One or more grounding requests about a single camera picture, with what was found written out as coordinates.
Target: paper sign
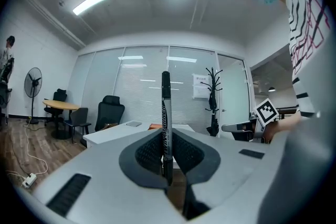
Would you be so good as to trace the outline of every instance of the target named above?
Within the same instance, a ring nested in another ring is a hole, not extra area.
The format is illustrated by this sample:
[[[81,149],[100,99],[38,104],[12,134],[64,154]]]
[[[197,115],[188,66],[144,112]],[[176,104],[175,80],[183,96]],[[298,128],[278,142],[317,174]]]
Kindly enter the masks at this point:
[[[194,76],[194,84],[193,84],[193,98],[207,98],[210,97],[210,91],[208,89],[208,85],[204,85],[203,83],[209,84],[209,76],[197,75]]]
[[[254,111],[257,113],[263,127],[279,116],[279,112],[268,98],[261,104],[257,105],[254,108]]]

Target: orange object on desk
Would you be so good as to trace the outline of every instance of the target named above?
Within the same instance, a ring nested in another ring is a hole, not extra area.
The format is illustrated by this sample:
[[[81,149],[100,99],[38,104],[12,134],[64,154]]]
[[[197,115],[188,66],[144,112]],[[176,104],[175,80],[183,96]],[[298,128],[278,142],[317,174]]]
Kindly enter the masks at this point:
[[[152,130],[152,129],[160,129],[162,128],[161,124],[151,124],[151,126],[149,126],[148,130]]]

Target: wooden floor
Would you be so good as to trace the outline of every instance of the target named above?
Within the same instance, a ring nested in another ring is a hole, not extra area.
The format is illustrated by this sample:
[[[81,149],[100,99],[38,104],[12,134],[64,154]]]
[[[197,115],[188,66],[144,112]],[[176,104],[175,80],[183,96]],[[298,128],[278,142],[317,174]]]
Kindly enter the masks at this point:
[[[46,170],[45,163],[27,155],[27,137],[25,135],[26,120],[9,119],[8,126],[4,121],[0,132],[0,158],[7,170],[16,171],[22,176],[26,173],[42,173]],[[43,121],[39,124],[30,125],[29,128],[37,130],[36,132],[26,129],[29,137],[29,154],[44,159],[48,164],[48,172],[38,175],[28,191],[31,193],[36,187],[67,161],[86,150],[79,143],[81,136],[74,136],[73,145],[71,139],[57,140],[51,136],[54,130],[53,123],[48,123],[44,128]],[[18,176],[9,175],[11,182],[17,186],[22,184],[22,180]],[[174,170],[173,184],[167,192],[167,196],[172,204],[182,211],[185,196],[185,177],[179,169]]]

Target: electric fan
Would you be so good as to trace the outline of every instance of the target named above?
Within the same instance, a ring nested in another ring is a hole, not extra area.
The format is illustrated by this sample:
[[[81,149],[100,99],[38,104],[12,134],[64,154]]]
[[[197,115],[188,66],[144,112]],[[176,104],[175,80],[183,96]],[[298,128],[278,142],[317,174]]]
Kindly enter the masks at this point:
[[[41,70],[37,67],[30,69],[25,79],[25,91],[26,94],[32,98],[31,107],[32,107],[32,117],[31,120],[27,119],[27,123],[37,124],[38,120],[34,118],[34,97],[39,93],[42,86],[42,74]]]

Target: round wooden table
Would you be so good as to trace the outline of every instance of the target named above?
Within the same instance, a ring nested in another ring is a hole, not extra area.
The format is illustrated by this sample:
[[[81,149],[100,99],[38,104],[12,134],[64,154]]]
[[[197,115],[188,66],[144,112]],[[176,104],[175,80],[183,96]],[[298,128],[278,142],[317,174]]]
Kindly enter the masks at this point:
[[[72,111],[79,109],[78,105],[56,100],[43,100],[43,104],[54,109],[69,110],[69,120],[71,120],[70,115]],[[55,127],[56,129],[51,133],[53,138],[63,140],[63,139],[69,139],[71,137],[71,128],[69,129],[69,132],[66,132],[65,130],[59,130],[58,114],[55,115]]]

